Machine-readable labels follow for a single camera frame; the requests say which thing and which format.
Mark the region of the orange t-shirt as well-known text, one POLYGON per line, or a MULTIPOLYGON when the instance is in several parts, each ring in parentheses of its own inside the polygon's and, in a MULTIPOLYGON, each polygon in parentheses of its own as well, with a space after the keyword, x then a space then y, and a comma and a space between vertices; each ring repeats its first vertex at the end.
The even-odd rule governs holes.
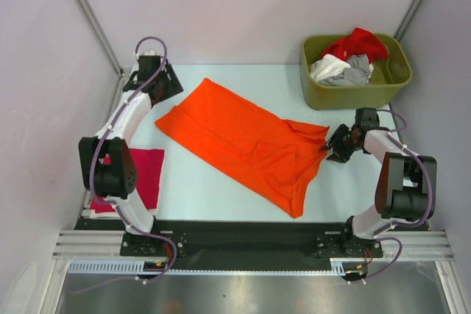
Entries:
POLYGON ((155 126, 292 218, 327 154, 328 127, 279 118, 210 79, 155 126))

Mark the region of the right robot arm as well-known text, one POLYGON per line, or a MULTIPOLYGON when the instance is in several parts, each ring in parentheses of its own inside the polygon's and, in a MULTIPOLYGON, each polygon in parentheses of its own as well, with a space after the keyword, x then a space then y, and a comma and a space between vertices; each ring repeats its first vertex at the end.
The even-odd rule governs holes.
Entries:
POLYGON ((334 254, 370 254, 381 234, 398 226, 422 226, 435 210, 436 160, 397 140, 394 130, 381 126, 379 113, 375 108, 358 108, 354 124, 341 124, 321 148, 336 163, 346 163, 354 152, 362 151, 381 165, 373 205, 348 218, 339 236, 327 243, 334 254))

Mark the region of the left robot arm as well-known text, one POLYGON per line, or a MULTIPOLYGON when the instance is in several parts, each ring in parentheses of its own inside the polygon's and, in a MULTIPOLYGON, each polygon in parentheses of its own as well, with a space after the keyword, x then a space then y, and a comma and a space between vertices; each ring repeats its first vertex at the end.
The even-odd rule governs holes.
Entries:
POLYGON ((152 230, 155 218, 137 192, 138 172, 129 144, 147 113, 182 93, 183 87, 166 57, 147 52, 137 63, 107 123, 94 136, 81 138, 78 149, 82 180, 92 199, 112 207, 126 233, 138 236, 138 248, 153 255, 165 238, 152 230))

